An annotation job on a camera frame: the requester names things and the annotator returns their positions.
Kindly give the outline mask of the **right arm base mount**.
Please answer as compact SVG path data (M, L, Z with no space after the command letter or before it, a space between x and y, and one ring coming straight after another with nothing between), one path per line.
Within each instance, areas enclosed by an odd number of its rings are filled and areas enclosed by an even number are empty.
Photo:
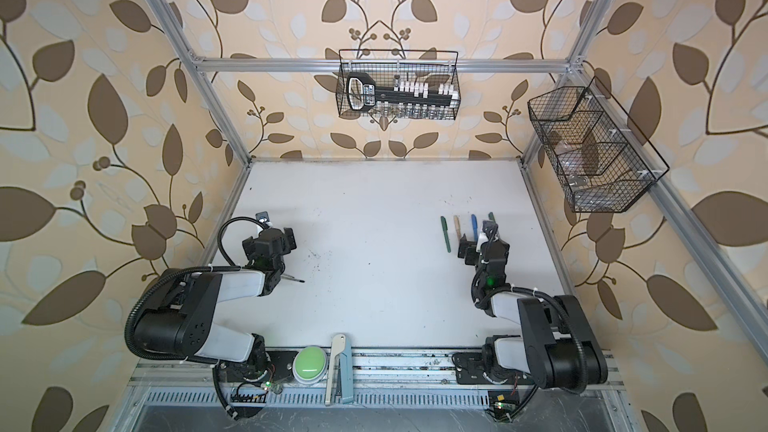
M517 370L503 369L498 372L487 372L483 356L479 349L458 351L451 355L454 366L455 381L462 386L533 386L534 381L527 373Z

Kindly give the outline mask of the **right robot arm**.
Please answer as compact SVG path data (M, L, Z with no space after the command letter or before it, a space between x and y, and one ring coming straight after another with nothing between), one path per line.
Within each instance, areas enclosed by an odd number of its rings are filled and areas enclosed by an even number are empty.
M607 362L578 299L509 283L509 253L510 245L500 238L494 221L483 223L475 241L459 238L457 256L474 268L470 283L474 307L519 328L517 335L485 339L480 376L504 384L524 375L540 389L573 394L606 383Z

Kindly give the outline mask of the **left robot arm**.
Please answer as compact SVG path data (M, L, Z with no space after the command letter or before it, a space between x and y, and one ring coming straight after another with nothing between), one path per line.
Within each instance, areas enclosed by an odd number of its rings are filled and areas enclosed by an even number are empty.
M235 263L223 244L228 227L238 222L258 227L257 235L242 240L243 265ZM216 243L223 265L169 268L137 300L124 328L125 344L135 356L268 369L261 335L217 325L214 316L219 304L268 296L288 277L285 257L297 249L294 231L272 226L267 213L233 217L219 228Z

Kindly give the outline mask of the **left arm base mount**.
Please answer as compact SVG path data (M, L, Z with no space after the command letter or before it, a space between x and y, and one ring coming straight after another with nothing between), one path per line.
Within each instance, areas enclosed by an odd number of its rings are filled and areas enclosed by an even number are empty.
M268 349L264 370L257 370L248 363L223 362L215 366L214 371L225 383L289 383L294 380L293 361L297 355L298 351L294 349Z

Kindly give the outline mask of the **blue pen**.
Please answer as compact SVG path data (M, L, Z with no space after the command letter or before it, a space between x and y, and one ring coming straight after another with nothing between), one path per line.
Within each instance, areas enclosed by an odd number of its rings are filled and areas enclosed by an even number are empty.
M472 233L473 233L473 240L472 240L472 242L474 242L477 245L477 243L479 241L479 232L480 232L479 231L479 223L478 223L478 220L477 220L477 216L475 214L471 214L470 218L471 218Z

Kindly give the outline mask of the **beige pen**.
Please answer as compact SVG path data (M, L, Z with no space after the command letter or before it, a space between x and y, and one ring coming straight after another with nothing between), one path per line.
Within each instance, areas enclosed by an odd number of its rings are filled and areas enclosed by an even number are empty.
M458 215L453 216L453 224L454 224L454 229L456 233L457 243L460 243L462 238L464 237L464 234L462 233L462 230L461 230L461 222Z

